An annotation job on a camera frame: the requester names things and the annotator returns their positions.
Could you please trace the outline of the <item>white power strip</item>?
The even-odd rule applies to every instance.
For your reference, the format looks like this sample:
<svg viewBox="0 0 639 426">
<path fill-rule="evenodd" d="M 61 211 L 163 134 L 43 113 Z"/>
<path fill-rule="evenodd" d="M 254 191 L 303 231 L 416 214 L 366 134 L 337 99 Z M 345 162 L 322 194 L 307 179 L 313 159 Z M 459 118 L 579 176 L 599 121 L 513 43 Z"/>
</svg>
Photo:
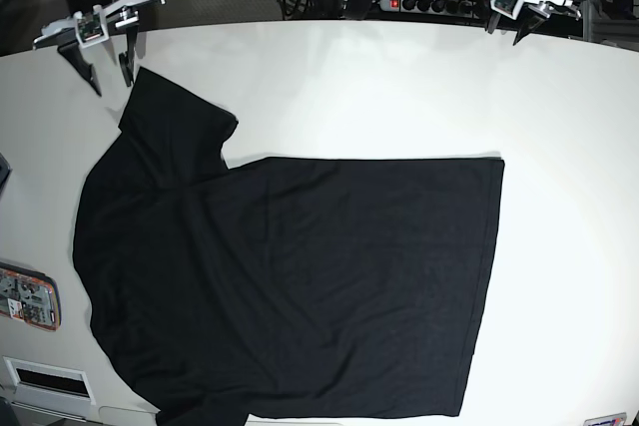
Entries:
<svg viewBox="0 0 639 426">
<path fill-rule="evenodd" d="M 480 18 L 480 9 L 472 0 L 379 0 L 378 7 L 389 13 Z"/>
</svg>

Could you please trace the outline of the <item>sticker at bottom right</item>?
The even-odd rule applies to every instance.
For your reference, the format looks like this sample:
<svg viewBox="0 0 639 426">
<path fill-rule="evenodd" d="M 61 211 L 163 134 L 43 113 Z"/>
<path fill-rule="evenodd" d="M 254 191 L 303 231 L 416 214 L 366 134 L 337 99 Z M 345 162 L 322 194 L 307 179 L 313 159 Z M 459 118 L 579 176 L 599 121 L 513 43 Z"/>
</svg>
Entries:
<svg viewBox="0 0 639 426">
<path fill-rule="evenodd" d="M 627 420 L 625 412 L 587 419 L 583 426 L 624 426 Z"/>
</svg>

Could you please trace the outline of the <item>black T-shirt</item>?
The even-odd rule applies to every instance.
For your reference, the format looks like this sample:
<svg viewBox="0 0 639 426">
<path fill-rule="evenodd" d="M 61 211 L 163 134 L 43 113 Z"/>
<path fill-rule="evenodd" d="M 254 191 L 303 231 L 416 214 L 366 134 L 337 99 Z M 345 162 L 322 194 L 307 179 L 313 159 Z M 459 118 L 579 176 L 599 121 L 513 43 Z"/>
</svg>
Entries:
<svg viewBox="0 0 639 426">
<path fill-rule="evenodd" d="M 142 69 L 87 176 L 91 331 L 160 425 L 460 413 L 495 256 L 499 158 L 264 158 Z"/>
</svg>

